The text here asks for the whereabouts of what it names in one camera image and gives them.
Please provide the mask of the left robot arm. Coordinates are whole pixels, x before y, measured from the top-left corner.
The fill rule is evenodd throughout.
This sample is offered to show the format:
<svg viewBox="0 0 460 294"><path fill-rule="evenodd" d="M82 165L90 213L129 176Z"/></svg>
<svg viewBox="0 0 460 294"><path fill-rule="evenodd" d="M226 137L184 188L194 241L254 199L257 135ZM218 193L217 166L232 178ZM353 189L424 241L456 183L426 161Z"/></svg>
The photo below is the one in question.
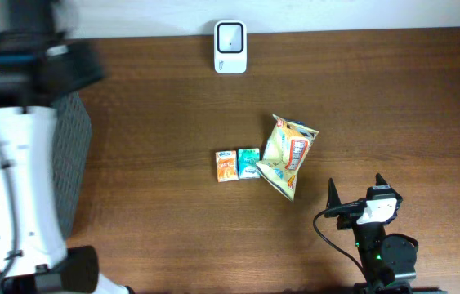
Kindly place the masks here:
<svg viewBox="0 0 460 294"><path fill-rule="evenodd" d="M9 1L0 32L0 293L128 293L92 246L67 247L54 196L53 102L98 82L88 42L65 42L54 1Z"/></svg>

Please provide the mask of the orange tissue pack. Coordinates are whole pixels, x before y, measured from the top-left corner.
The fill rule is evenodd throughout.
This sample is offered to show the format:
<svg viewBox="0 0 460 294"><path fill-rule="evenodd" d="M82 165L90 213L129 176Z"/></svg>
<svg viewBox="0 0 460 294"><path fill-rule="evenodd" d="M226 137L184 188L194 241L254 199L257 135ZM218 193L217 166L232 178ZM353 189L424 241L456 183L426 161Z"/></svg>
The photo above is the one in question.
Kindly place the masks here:
<svg viewBox="0 0 460 294"><path fill-rule="evenodd" d="M216 165L219 183L239 179L235 150L216 152Z"/></svg>

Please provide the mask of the yellow chips bag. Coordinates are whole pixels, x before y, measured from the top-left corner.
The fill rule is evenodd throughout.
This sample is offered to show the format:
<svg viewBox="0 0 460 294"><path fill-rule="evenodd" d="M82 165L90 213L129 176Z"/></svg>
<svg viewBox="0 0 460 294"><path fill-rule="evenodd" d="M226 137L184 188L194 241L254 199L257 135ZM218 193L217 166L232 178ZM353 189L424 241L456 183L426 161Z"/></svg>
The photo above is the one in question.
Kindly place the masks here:
<svg viewBox="0 0 460 294"><path fill-rule="evenodd" d="M298 172L319 132L296 120L273 114L275 127L256 167L269 184L294 201Z"/></svg>

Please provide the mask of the teal tissue pack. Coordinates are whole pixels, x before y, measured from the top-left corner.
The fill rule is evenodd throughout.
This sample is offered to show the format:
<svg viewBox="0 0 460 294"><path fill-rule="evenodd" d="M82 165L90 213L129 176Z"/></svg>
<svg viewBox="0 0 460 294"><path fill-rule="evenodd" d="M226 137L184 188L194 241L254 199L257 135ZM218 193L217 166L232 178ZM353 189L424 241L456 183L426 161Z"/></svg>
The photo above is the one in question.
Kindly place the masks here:
<svg viewBox="0 0 460 294"><path fill-rule="evenodd" d="M258 148L238 150L238 172L240 180L258 179L257 162L260 160Z"/></svg>

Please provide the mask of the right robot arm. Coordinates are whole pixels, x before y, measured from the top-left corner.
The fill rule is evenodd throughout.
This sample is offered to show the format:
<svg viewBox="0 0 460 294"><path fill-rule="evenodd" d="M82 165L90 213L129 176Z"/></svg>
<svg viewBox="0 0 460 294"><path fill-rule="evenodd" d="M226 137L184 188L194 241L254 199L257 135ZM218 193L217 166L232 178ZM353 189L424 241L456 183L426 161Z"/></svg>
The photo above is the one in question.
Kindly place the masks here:
<svg viewBox="0 0 460 294"><path fill-rule="evenodd" d="M366 196L350 203L342 203L334 181L328 181L326 208L315 216L316 233L335 250L348 257L360 269L363 283L353 286L354 293L441 293L435 287L413 288L411 282L417 277L415 265L419 243L404 234L387 234L385 226L396 217L402 197L383 179L376 175L374 186L367 189ZM318 229L321 216L335 218L337 229L351 230L359 259L345 252L326 238Z"/></svg>

